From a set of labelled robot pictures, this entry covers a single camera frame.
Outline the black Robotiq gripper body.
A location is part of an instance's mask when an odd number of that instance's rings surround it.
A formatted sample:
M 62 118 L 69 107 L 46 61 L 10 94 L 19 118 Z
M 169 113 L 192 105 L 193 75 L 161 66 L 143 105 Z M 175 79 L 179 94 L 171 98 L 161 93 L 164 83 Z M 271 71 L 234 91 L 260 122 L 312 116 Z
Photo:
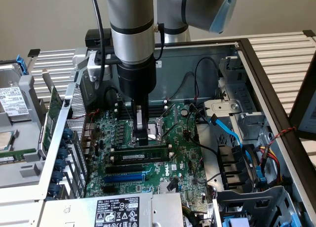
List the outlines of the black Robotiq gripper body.
M 156 86 L 156 62 L 148 59 L 141 64 L 118 64 L 120 90 L 135 103 L 143 103 Z

